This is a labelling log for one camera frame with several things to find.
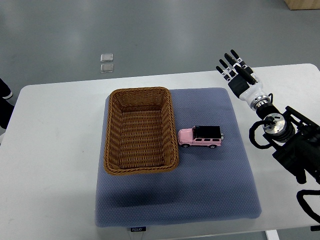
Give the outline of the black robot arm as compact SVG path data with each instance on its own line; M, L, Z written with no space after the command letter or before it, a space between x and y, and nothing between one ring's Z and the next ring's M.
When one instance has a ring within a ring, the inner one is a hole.
M306 173L320 181L320 127L290 106L281 113L273 104L273 94L263 91L261 80L234 51L224 54L217 71L233 94L248 104L259 117L249 129L249 140L256 148L273 147L273 157L299 184Z

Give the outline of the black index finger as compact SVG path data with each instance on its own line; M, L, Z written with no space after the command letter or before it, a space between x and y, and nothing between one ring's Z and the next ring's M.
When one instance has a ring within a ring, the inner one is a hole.
M236 53L235 50L231 49L230 50L231 54L234 56L235 60L241 65L243 66L244 65L244 61L243 59Z

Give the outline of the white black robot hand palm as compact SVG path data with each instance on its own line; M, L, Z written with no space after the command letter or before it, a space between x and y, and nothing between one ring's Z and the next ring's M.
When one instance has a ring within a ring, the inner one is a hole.
M237 74L228 82L228 86L233 94L241 101L246 102L252 110L257 110L260 106L271 103L271 98L263 91L260 79L255 84L249 84Z

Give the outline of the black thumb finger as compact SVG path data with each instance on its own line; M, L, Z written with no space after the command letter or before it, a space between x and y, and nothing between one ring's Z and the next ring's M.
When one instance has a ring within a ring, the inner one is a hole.
M244 80L249 84L256 84L257 81L253 78L244 68L237 66L237 73L244 78Z

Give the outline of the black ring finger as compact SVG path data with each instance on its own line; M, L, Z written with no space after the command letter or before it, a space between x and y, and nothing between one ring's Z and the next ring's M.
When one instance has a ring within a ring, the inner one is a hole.
M232 70L224 60L219 59L219 62L231 77L235 77L237 75L237 73L234 70Z

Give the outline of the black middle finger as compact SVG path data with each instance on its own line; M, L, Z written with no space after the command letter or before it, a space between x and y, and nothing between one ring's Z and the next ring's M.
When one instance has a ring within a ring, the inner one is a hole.
M236 66L238 65L238 62L231 57L228 53L224 54L224 58L227 60L227 62L230 64L230 66L232 66L232 68L236 68Z

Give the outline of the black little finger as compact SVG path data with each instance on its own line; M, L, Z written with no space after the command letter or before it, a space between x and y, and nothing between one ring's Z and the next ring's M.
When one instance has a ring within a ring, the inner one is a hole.
M224 78L227 82L230 82L230 81L231 81L231 77L229 76L229 74L226 73L224 70L222 70L221 67L216 66L216 70L223 76L223 78Z

